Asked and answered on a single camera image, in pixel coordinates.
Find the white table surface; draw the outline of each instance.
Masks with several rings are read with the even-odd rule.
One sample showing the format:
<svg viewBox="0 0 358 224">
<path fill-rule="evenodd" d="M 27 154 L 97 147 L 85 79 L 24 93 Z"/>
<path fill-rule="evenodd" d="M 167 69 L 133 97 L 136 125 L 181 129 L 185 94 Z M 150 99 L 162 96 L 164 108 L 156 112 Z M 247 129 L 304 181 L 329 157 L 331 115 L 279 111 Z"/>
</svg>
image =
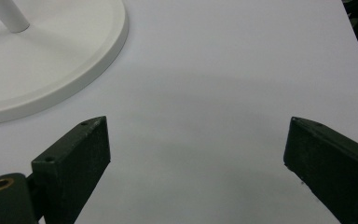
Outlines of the white table surface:
<svg viewBox="0 0 358 224">
<path fill-rule="evenodd" d="M 86 89 L 0 123 L 0 175 L 106 115 L 113 162 L 76 223 L 338 223 L 283 165 L 292 116 L 358 142 L 358 44 L 340 0 L 125 0 Z"/>
</svg>

